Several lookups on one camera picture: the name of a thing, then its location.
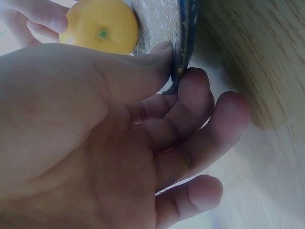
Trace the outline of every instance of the hand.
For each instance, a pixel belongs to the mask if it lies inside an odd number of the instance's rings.
[[[233,147],[249,106],[228,92],[214,107],[195,68],[178,93],[156,94],[171,62],[168,43],[145,56],[47,44],[0,57],[1,228],[165,229],[216,207],[223,188],[206,175],[155,193]]]
[[[69,8],[50,0],[0,0],[0,20],[10,29],[21,47],[41,44],[29,29],[59,40],[68,26]]]

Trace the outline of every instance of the yellow citrus fruit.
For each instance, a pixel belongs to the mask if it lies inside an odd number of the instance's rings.
[[[125,55],[137,44],[138,21],[122,0],[80,0],[66,16],[69,25],[60,43]]]

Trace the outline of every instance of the dark blue edge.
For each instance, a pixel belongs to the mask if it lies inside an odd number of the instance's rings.
[[[177,43],[178,52],[174,56],[171,74],[173,84],[163,94],[172,94],[178,89],[179,81],[188,67],[195,45],[198,0],[178,0],[178,6],[180,9],[180,39]]]

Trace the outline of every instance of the wooden table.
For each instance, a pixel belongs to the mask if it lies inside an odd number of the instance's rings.
[[[219,228],[305,229],[305,0],[200,4],[192,65],[216,96],[239,91],[253,109],[239,144],[205,171],[224,184]]]

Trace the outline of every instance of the fingernail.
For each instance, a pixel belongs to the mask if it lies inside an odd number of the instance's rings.
[[[50,27],[55,32],[62,33],[65,32],[65,30],[67,29],[67,22],[64,18],[61,17],[52,18],[50,22]]]
[[[157,44],[156,46],[154,46],[151,53],[157,53],[157,52],[166,50],[168,47],[170,47],[170,45],[171,44],[169,42],[161,42],[161,43]]]

